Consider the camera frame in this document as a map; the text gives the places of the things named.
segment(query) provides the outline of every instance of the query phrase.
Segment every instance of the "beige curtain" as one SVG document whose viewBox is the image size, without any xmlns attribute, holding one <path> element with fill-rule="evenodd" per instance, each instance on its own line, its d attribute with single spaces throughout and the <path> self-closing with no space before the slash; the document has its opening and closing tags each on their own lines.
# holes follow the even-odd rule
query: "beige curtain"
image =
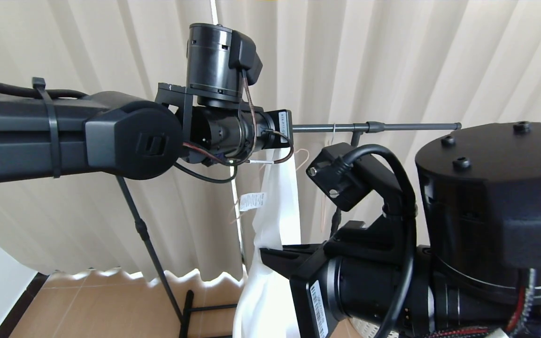
<svg viewBox="0 0 541 338">
<path fill-rule="evenodd" d="M 219 23 L 257 44 L 264 69 L 254 103 L 291 109 L 295 123 L 541 121 L 541 1 L 218 0 L 216 7 Z M 211 13 L 209 1 L 191 0 L 0 2 L 0 81 L 27 85 L 39 75 L 60 88 L 152 98 L 157 82 L 184 83 L 188 26 L 211 22 Z M 392 149 L 417 185 L 416 151 L 443 134 L 386 132 L 361 144 Z M 349 138 L 338 133 L 334 142 Z M 296 148 L 312 160 L 330 139 L 296 135 Z M 304 158 L 298 153 L 296 163 Z M 238 193 L 259 191 L 260 178 L 258 167 L 244 165 Z M 320 242 L 334 207 L 303 170 L 298 187 L 302 239 Z M 228 184 L 172 169 L 130 188 L 164 267 L 240 277 L 237 231 L 224 221 Z M 380 205 L 371 195 L 343 220 L 372 222 Z M 248 262 L 252 218 L 241 222 Z M 418 226 L 419 242 L 427 242 L 422 212 Z M 0 184 L 0 246 L 45 272 L 120 265 L 153 276 L 107 175 Z"/>
</svg>

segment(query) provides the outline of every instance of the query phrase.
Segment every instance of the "white care label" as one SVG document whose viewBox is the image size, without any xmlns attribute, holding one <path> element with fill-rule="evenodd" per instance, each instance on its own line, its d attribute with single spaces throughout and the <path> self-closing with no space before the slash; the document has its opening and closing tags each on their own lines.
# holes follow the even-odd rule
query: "white care label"
<svg viewBox="0 0 541 338">
<path fill-rule="evenodd" d="M 289 121 L 287 120 L 287 111 L 279 111 L 279 132 L 289 137 Z M 287 143 L 287 139 L 281 137 L 281 143 Z"/>
<path fill-rule="evenodd" d="M 325 316 L 325 306 L 323 305 L 323 294 L 320 293 L 318 281 L 310 287 L 310 298 L 314 307 L 314 317 L 316 318 L 316 327 L 318 327 L 318 336 L 325 338 L 329 333 L 327 327 L 327 317 Z"/>
<path fill-rule="evenodd" d="M 265 192 L 253 192 L 251 194 L 241 195 L 239 200 L 239 211 L 244 212 L 251 209 L 258 209 L 264 205 L 266 201 Z"/>
</svg>

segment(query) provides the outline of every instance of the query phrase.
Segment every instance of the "white cloth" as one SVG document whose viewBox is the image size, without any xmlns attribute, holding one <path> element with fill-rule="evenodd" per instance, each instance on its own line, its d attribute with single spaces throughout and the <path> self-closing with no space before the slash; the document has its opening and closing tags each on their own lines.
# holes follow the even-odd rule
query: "white cloth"
<svg viewBox="0 0 541 338">
<path fill-rule="evenodd" d="M 285 156 L 288 149 L 268 150 L 267 160 Z M 266 267 L 260 248 L 280 249 L 300 244 L 298 185 L 294 159 L 268 165 L 262 192 L 266 203 L 254 216 L 254 258 L 233 322 L 234 338 L 299 338 L 289 281 Z"/>
</svg>

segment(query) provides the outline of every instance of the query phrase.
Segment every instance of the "screw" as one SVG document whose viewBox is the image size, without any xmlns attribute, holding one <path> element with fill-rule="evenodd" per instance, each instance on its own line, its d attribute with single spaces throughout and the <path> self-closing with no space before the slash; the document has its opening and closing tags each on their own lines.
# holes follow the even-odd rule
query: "screw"
<svg viewBox="0 0 541 338">
<path fill-rule="evenodd" d="M 442 146 L 451 147 L 456 144 L 456 140 L 452 135 L 442 137 Z"/>
<path fill-rule="evenodd" d="M 515 133 L 527 133 L 532 129 L 532 124 L 528 121 L 521 121 L 513 124 Z"/>
<path fill-rule="evenodd" d="M 462 157 L 457 158 L 456 160 L 453 160 L 452 164 L 457 170 L 465 170 L 471 166 L 471 160 L 462 156 Z"/>
</svg>

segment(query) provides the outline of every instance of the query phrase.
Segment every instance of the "white basket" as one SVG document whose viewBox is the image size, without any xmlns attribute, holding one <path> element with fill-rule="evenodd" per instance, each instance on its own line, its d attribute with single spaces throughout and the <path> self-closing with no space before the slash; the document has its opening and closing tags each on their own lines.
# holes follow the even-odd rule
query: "white basket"
<svg viewBox="0 0 541 338">
<path fill-rule="evenodd" d="M 373 338 L 377 333 L 379 327 L 377 325 L 361 321 L 360 319 L 350 318 L 350 323 L 363 338 Z M 391 332 L 388 338 L 398 338 L 397 332 Z"/>
</svg>

